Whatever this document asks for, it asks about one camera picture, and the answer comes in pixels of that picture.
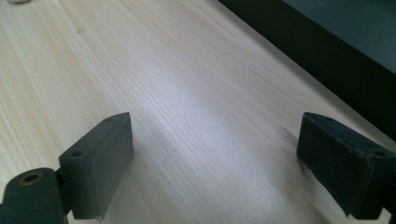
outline wooden table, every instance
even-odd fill
[[[104,223],[388,222],[346,218],[295,151],[305,111],[396,144],[217,1],[0,1],[2,192],[127,111]]]

